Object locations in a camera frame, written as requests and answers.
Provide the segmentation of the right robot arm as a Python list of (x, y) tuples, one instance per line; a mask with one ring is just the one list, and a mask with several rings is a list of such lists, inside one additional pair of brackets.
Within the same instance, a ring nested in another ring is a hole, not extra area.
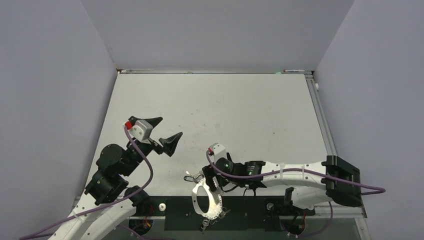
[(346, 207), (363, 204), (359, 187), (360, 170), (336, 155), (306, 164), (285, 164), (253, 160), (231, 161), (229, 153), (206, 152), (209, 165), (203, 168), (206, 183), (214, 192), (216, 186), (228, 183), (255, 191), (258, 188), (285, 186), (282, 207), (289, 214), (300, 209), (313, 209), (316, 204), (335, 202)]

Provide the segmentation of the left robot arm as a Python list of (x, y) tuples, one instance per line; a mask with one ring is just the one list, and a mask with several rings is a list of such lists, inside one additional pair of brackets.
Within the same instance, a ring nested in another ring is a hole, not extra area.
[[(153, 140), (153, 129), (162, 117), (138, 118), (131, 116), (123, 130), (128, 138), (126, 147), (111, 143), (105, 146), (96, 161), (97, 170), (84, 188), (84, 193), (72, 212), (56, 224), (57, 230), (51, 240), (101, 239), (130, 215), (143, 215), (148, 211), (149, 201), (145, 188), (154, 177), (148, 155), (155, 152), (171, 157), (177, 148), (182, 132), (167, 138)], [(141, 163), (148, 169), (146, 182), (129, 186), (129, 177)]]

